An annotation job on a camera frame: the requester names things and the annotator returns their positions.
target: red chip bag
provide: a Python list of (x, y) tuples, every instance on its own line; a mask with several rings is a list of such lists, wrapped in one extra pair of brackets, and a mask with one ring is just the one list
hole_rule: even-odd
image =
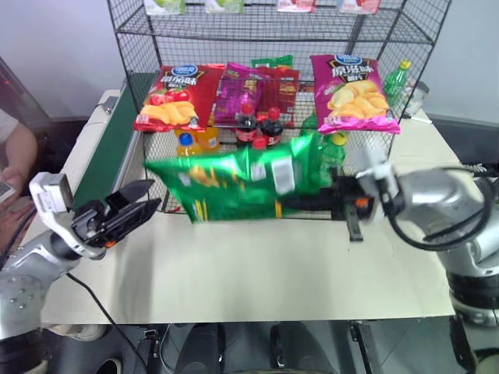
[(162, 66), (133, 123), (137, 131), (204, 131), (224, 65)]
[(293, 127), (296, 93), (299, 89), (299, 71), (287, 68), (257, 68), (269, 76), (264, 80), (262, 96), (257, 106), (257, 117), (266, 118), (268, 110), (272, 107), (281, 111), (281, 122), (285, 127)]

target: person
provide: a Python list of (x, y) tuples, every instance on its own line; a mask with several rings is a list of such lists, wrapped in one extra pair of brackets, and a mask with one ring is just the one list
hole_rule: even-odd
[[(34, 208), (29, 198), (20, 198), (37, 158), (33, 133), (17, 119), (0, 109), (0, 181), (9, 183), (15, 193), (0, 203), (0, 255), (23, 219)], [(29, 222), (18, 237), (18, 245)]]

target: snack package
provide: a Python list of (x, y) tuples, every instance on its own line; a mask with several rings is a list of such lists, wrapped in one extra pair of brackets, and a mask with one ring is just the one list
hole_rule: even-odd
[(293, 138), (271, 150), (179, 157), (144, 163), (158, 175), (190, 220), (279, 218), (279, 199), (315, 194), (320, 188), (320, 136)]
[(339, 130), (400, 132), (383, 95), (376, 60), (351, 55), (310, 58), (320, 133)]
[(162, 66), (133, 123), (137, 131), (203, 131), (208, 124), (223, 65)]
[(235, 124), (235, 116), (241, 113), (243, 104), (256, 108), (266, 79), (268, 77), (256, 69), (229, 62), (220, 83), (215, 123)]
[(381, 0), (338, 0), (338, 9), (342, 13), (375, 14)]
[(184, 14), (186, 0), (143, 0), (148, 16), (163, 16), (167, 14)]
[(255, 58), (251, 60), (252, 68), (290, 68), (293, 67), (293, 56), (286, 55), (277, 58)]
[(242, 13), (244, 0), (205, 0), (206, 13)]
[(278, 12), (315, 12), (316, 0), (278, 0)]
[(284, 127), (294, 127), (296, 93), (299, 89), (299, 71), (287, 68), (258, 68), (270, 79), (263, 81), (262, 95), (257, 105), (257, 117), (266, 118), (268, 110), (277, 107), (281, 111)]

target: shelf basket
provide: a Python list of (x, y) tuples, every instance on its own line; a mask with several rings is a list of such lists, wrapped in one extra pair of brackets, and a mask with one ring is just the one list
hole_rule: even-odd
[[(385, 0), (375, 15), (340, 13), (336, 0), (318, 0), (315, 13), (277, 12), (275, 1), (247, 3), (243, 14), (207, 14), (203, 2), (187, 1), (186, 14), (148, 16), (143, 0), (108, 0), (112, 25), (137, 112), (162, 65), (237, 62), (249, 65), (255, 58), (293, 55), (300, 71), (300, 92), (294, 108), (293, 129), (283, 140), (297, 136), (303, 120), (313, 110), (311, 55), (352, 54), (379, 62), (381, 79), (409, 59), (409, 81), (419, 81), (437, 42), (450, 0)], [(391, 110), (400, 119), (410, 95)], [(144, 134), (147, 160), (175, 156), (172, 132)], [(235, 149), (235, 137), (221, 130), (223, 150)], [(393, 136), (352, 132), (350, 150), (373, 142), (389, 155)], [(353, 172), (348, 156), (345, 173)], [(179, 213), (179, 205), (164, 185), (155, 183), (151, 198), (160, 197), (160, 210)], [(326, 218), (325, 213), (303, 213), (300, 218)]]

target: white wall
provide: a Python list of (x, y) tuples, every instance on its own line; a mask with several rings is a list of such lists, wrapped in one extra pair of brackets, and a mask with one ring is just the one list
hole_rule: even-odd
[(499, 126), (499, 2), (453, 0), (422, 80), (427, 113)]
[(0, 56), (51, 118), (89, 115), (125, 78), (105, 0), (1, 0)]
[[(106, 1), (0, 2), (0, 55), (49, 116), (89, 115), (104, 90), (120, 87)], [(427, 112), (499, 122), (498, 17), (497, 0), (453, 0), (423, 74)]]

